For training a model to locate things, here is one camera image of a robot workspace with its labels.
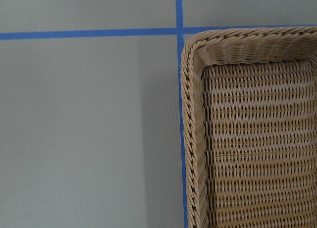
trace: woven basket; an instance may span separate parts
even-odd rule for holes
[[[202,32],[181,68],[188,226],[317,227],[317,27]]]

